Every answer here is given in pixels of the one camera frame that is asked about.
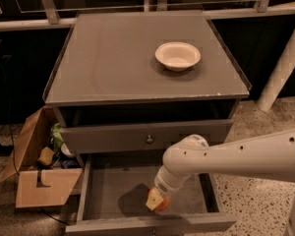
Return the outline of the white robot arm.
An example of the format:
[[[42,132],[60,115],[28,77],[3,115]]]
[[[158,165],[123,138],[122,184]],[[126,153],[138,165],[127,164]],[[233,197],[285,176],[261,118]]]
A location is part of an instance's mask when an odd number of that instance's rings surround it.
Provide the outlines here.
[[[199,135],[183,139],[165,151],[147,207],[166,209],[184,183],[200,173],[295,182],[295,129],[212,147]]]

